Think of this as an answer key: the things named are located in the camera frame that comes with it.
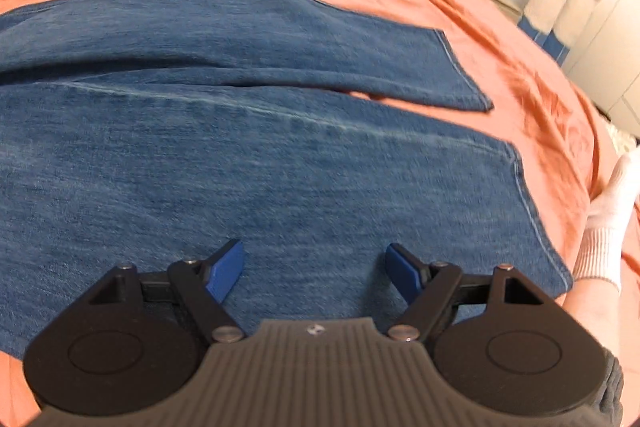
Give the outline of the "bare forearm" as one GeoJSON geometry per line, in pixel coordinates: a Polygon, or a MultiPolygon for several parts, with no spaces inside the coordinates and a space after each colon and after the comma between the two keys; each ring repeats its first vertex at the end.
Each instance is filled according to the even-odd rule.
{"type": "Polygon", "coordinates": [[[583,279],[566,294],[562,308],[613,355],[620,355],[620,292],[610,281],[583,279]]]}

